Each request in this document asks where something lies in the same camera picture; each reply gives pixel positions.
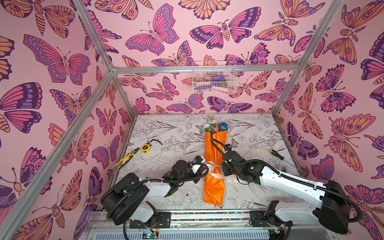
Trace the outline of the white ribbon bundle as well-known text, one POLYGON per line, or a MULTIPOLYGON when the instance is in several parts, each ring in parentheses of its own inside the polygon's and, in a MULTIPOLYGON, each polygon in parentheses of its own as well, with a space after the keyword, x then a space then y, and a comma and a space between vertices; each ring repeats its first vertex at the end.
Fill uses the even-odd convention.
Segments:
POLYGON ((222 174, 221 169, 215 165, 214 162, 208 161, 206 162, 206 165, 209 168, 209 172, 207 174, 207 177, 216 178, 216 179, 223 179, 225 180, 226 177, 222 174))

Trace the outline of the orange wrapping paper sheet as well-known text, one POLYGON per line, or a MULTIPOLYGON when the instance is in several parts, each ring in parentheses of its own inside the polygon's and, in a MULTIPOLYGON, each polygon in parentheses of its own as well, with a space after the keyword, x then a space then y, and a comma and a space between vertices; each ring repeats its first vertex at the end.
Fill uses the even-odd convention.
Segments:
POLYGON ((227 131, 215 134, 205 132, 205 159, 209 167, 209 173, 204 179, 205 203, 221 206, 223 204, 225 189, 225 177, 220 166, 223 163, 223 155, 215 149, 211 139, 226 144, 227 131))

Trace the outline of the blue fake flower stem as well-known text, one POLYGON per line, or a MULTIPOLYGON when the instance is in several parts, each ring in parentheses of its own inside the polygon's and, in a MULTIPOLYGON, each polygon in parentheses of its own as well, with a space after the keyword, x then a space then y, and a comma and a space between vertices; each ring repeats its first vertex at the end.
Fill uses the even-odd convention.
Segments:
POLYGON ((228 124, 225 122, 221 122, 219 124, 219 131, 222 132, 222 131, 227 131, 227 130, 228 130, 228 124))

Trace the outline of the pink fake rose stem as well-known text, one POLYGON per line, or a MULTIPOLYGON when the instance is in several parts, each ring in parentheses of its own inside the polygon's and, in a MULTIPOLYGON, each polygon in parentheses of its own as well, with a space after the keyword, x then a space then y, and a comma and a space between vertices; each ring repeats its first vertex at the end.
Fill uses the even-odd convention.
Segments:
POLYGON ((218 133, 220 131, 220 125, 216 124, 216 126, 213 128, 213 134, 218 133))

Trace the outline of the white fake flower stem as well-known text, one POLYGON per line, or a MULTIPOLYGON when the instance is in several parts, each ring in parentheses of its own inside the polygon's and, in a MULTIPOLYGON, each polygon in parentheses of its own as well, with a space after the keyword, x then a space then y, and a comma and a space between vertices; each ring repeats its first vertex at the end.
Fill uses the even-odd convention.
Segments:
POLYGON ((206 124, 203 125, 204 132, 208 132, 213 135, 213 128, 219 124, 213 116, 209 116, 206 124))

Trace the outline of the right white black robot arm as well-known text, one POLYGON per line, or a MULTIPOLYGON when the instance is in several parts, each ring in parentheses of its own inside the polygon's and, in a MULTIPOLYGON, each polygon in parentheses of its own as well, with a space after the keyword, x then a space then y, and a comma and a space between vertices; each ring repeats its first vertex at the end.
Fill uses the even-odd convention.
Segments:
POLYGON ((235 151, 224 153, 222 169, 225 176, 234 175, 247 183, 276 188, 302 200, 302 208, 271 203, 267 218, 274 222, 317 221, 325 229, 345 235, 350 223, 363 219, 361 208, 335 181, 324 184, 305 180, 279 171, 262 160, 246 161, 235 151))

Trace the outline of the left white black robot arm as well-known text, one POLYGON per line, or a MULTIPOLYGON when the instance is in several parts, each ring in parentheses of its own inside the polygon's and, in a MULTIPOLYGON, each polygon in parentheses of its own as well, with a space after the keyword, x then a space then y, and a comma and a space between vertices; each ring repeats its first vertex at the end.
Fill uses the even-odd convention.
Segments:
POLYGON ((198 183, 209 173, 207 161, 196 156, 191 162, 178 160, 160 179, 141 179, 129 173, 101 198, 106 219, 116 226, 127 221, 150 228, 160 222, 159 211, 148 201, 151 197, 169 197, 186 182, 198 183))

